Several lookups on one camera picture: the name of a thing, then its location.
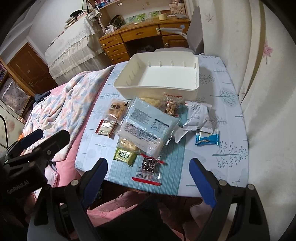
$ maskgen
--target chair backrest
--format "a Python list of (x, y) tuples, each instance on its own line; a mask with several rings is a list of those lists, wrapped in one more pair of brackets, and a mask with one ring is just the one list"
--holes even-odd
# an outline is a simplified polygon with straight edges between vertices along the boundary
[(202, 21), (199, 7), (196, 7), (193, 11), (191, 23), (187, 31), (187, 42), (189, 48), (192, 49), (195, 54), (203, 52)]

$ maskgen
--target metal screw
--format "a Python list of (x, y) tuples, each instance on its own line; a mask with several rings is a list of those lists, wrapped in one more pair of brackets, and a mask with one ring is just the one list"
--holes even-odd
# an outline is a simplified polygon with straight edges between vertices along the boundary
[(78, 180), (73, 180), (73, 181), (71, 181), (71, 185), (72, 186), (76, 186), (76, 185), (78, 185), (78, 183), (79, 183), (79, 181)]
[(250, 190), (254, 190), (254, 189), (255, 189), (255, 187), (254, 187), (253, 184), (248, 184), (248, 188), (249, 188)]
[(227, 182), (225, 180), (219, 180), (220, 186), (226, 186)]

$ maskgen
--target chair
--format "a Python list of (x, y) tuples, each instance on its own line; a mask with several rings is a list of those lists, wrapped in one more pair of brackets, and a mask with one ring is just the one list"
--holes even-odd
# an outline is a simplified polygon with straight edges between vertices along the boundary
[(160, 28), (160, 31), (165, 31), (169, 33), (179, 34), (185, 39), (187, 39), (189, 49), (184, 47), (171, 47), (171, 48), (160, 48), (156, 49), (158, 51), (188, 51), (194, 54), (203, 53), (203, 37), (202, 37), (202, 22), (200, 18), (200, 8), (196, 7), (193, 11), (190, 26), (188, 28), (187, 34), (182, 32), (181, 28)]

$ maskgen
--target teal striped strip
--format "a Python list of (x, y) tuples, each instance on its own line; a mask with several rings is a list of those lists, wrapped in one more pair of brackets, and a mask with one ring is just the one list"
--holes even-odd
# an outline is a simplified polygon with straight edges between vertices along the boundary
[[(180, 105), (179, 119), (181, 126), (183, 126), (187, 120), (187, 108), (185, 105)], [(161, 186), (132, 180), (132, 177), (135, 176), (135, 173), (138, 171), (143, 161), (143, 157), (140, 155), (136, 158), (133, 167), (129, 167), (126, 163), (121, 161), (113, 161), (108, 180), (126, 187), (147, 192), (177, 195), (183, 166), (185, 142), (186, 138), (184, 137), (178, 144), (176, 144), (174, 140), (171, 140), (170, 143), (163, 148), (161, 160), (164, 161), (165, 164), (158, 164), (160, 182), (162, 183)]]

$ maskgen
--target blanket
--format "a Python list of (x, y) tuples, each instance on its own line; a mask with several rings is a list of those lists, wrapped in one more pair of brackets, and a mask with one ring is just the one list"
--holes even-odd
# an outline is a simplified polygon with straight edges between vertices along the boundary
[(36, 146), (64, 129), (70, 133), (70, 142), (52, 159), (63, 161), (104, 78), (113, 68), (114, 66), (110, 66), (99, 71), (84, 71), (73, 77), (61, 93), (48, 96), (38, 103), (33, 108), (23, 133), (27, 136), (36, 129), (42, 129), (43, 137), (24, 154), (32, 152)]

